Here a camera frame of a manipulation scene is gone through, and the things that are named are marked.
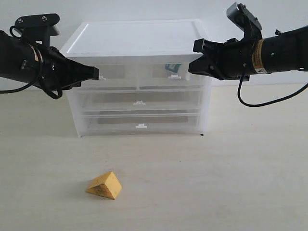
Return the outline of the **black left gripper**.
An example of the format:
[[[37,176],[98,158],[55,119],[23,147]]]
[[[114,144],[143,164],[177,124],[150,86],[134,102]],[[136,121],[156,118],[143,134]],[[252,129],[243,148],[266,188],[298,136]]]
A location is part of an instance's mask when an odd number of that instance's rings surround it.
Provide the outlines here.
[[[35,87],[45,93],[63,93],[86,80],[99,80],[99,69],[64,57],[54,46],[36,45],[38,75]]]

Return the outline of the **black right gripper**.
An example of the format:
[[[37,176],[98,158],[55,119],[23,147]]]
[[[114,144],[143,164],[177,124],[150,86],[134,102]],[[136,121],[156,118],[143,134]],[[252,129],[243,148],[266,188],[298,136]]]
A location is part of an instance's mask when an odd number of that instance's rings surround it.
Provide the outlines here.
[[[252,66],[254,45],[254,41],[238,41],[235,38],[224,43],[197,39],[193,52],[203,55],[189,63],[188,72],[218,80],[238,80],[245,72],[244,80],[247,81],[255,74]]]

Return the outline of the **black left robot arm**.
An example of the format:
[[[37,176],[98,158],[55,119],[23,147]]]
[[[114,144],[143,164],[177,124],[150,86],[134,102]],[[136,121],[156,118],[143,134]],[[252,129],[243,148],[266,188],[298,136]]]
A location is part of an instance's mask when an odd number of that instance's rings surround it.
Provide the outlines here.
[[[51,46],[27,43],[0,32],[0,76],[39,88],[46,93],[80,87],[98,80],[99,69],[66,58]]]

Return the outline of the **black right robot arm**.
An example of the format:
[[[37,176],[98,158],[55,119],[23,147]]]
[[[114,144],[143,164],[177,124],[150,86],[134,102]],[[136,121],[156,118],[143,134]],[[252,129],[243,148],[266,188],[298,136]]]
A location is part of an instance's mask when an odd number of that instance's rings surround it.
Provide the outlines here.
[[[308,28],[277,33],[270,38],[254,34],[224,43],[198,39],[193,51],[202,56],[189,64],[194,75],[249,81],[251,75],[308,69]]]

